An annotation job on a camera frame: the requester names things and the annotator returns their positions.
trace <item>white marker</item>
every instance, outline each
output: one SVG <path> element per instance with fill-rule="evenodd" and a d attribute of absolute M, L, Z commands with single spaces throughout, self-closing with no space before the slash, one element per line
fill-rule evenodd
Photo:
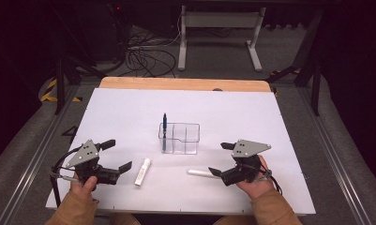
<path fill-rule="evenodd" d="M 189 175 L 203 176 L 203 177 L 210 177 L 210 178 L 220 178 L 218 176 L 214 176 L 211 172 L 188 170 L 188 174 Z"/>
<path fill-rule="evenodd" d="M 144 176 L 146 175 L 147 170 L 149 170 L 150 164 L 151 164 L 151 160 L 149 158 L 145 158 L 143 161 L 143 165 L 138 173 L 137 179 L 135 180 L 135 185 L 137 186 L 142 185 Z"/>

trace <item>metal stand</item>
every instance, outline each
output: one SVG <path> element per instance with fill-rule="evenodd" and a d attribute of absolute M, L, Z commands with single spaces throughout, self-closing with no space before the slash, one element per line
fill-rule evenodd
<path fill-rule="evenodd" d="M 256 71 L 262 71 L 262 66 L 255 51 L 255 44 L 261 30 L 264 12 L 266 8 L 262 7 L 259 12 L 192 12 L 186 11 L 186 6 L 182 6 L 181 12 L 181 44 L 179 48 L 178 69 L 184 70 L 187 55 L 187 27 L 240 27 L 254 28 L 252 40 L 247 40 L 249 55 Z"/>
<path fill-rule="evenodd" d="M 304 39 L 302 40 L 301 46 L 299 47 L 298 53 L 296 54 L 293 65 L 283 69 L 280 72 L 274 71 L 275 75 L 270 76 L 268 79 L 265 79 L 268 83 L 272 83 L 293 71 L 296 71 L 299 68 L 302 68 L 296 77 L 294 83 L 298 87 L 304 87 L 308 84 L 308 81 L 312 76 L 313 85 L 312 85 L 312 95 L 311 95 L 311 107 L 316 115 L 319 115 L 318 112 L 318 103 L 319 103 L 319 91 L 320 91 L 320 79 L 321 79 L 321 54 L 320 52 L 313 52 L 312 44 L 313 40 L 316 37 L 317 28 L 319 27 L 320 20 L 322 19 L 323 10 L 318 9 L 314 15 L 308 30 L 305 34 Z"/>
<path fill-rule="evenodd" d="M 71 85 L 79 85 L 82 78 L 80 77 L 79 72 L 77 71 L 76 67 L 80 67 L 85 69 L 91 74 L 99 77 L 100 79 L 107 77 L 106 74 L 99 72 L 98 70 L 86 65 L 82 61 L 70 57 L 64 56 L 61 57 L 58 62 L 56 63 L 56 79 L 57 79 L 57 106 L 55 114 L 59 114 L 62 108 L 65 105 L 65 79 L 66 76 L 68 82 Z"/>

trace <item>clear pen holder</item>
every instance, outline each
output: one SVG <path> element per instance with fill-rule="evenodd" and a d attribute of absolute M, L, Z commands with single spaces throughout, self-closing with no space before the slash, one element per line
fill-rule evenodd
<path fill-rule="evenodd" d="M 186 123 L 167 123 L 164 134 L 163 124 L 158 127 L 161 151 L 165 154 L 197 154 L 200 141 L 200 125 Z"/>

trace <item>white tabletop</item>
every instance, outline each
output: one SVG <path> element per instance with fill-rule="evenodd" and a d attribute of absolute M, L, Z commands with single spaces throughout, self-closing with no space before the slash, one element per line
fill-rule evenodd
<path fill-rule="evenodd" d="M 169 123 L 200 124 L 197 155 L 161 153 L 158 126 L 164 113 Z M 229 170 L 234 166 L 231 151 L 220 144 L 244 139 L 272 145 L 261 155 L 284 197 L 296 214 L 315 213 L 273 93 L 97 88 L 70 149 L 88 139 L 116 140 L 115 147 L 99 152 L 103 167 L 117 169 L 132 161 L 131 170 L 121 174 L 115 186 L 99 184 L 93 192 L 100 200 L 98 210 L 251 214 L 248 196 L 235 185 L 225 187 L 220 179 L 187 174 L 188 169 L 208 172 L 208 167 Z M 152 165 L 137 187 L 134 182 L 145 158 L 152 159 Z M 58 184 L 63 199 L 69 182 L 58 179 Z M 53 191 L 46 206 L 56 207 Z"/>

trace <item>human hand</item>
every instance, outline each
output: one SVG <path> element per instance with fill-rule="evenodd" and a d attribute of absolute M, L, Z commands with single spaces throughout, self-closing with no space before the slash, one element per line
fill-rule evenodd
<path fill-rule="evenodd" d="M 261 170 L 267 171 L 268 170 L 267 165 L 263 157 L 260 155 L 258 155 L 258 157 L 260 158 L 261 163 L 262 163 Z M 263 177 L 264 175 L 261 172 L 258 172 L 258 175 L 257 177 L 255 177 L 255 179 L 260 179 Z M 236 185 L 242 190 L 244 190 L 252 200 L 260 197 L 262 194 L 264 194 L 265 192 L 271 189 L 275 189 L 271 179 L 267 179 L 265 181 L 251 182 L 251 183 L 247 181 L 241 181 L 237 183 Z"/>
<path fill-rule="evenodd" d="M 92 201 L 91 192 L 95 188 L 97 181 L 98 179 L 95 176 L 91 176 L 90 178 L 88 178 L 85 184 L 81 182 L 70 182 L 70 190 L 81 200 Z"/>

